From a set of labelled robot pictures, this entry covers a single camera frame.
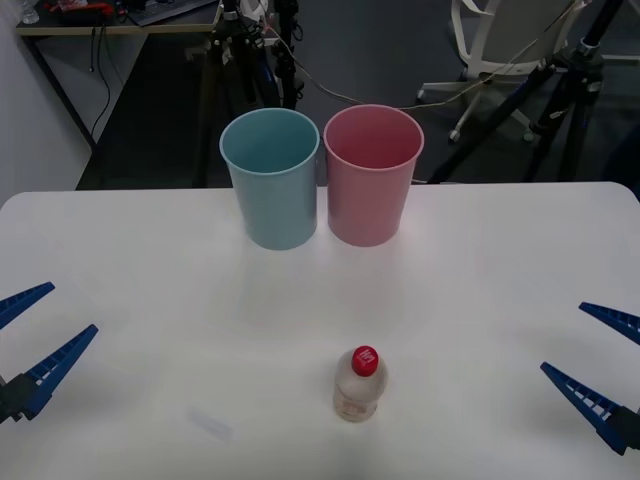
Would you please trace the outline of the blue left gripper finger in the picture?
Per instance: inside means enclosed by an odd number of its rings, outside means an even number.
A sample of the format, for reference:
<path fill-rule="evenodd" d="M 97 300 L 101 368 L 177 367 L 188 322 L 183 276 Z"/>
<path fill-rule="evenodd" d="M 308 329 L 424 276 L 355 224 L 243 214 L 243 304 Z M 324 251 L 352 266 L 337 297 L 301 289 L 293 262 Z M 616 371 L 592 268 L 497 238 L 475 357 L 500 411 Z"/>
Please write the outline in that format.
<path fill-rule="evenodd" d="M 3 329 L 37 301 L 55 289 L 51 282 L 29 288 L 0 301 L 0 329 Z"/>
<path fill-rule="evenodd" d="M 51 355 L 1 386 L 1 422 L 33 420 L 92 342 L 99 329 L 89 325 Z"/>

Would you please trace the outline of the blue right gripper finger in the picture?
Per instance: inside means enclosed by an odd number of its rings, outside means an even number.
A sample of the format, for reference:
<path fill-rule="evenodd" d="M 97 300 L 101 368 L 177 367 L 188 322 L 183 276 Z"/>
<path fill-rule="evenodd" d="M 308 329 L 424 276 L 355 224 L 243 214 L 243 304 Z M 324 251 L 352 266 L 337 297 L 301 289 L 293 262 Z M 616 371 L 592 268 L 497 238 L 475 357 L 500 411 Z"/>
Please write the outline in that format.
<path fill-rule="evenodd" d="M 588 302 L 582 302 L 579 305 L 579 309 L 598 319 L 636 345 L 640 344 L 640 319 L 638 316 Z"/>
<path fill-rule="evenodd" d="M 588 388 L 547 362 L 540 369 L 618 455 L 639 450 L 639 414 Z"/>

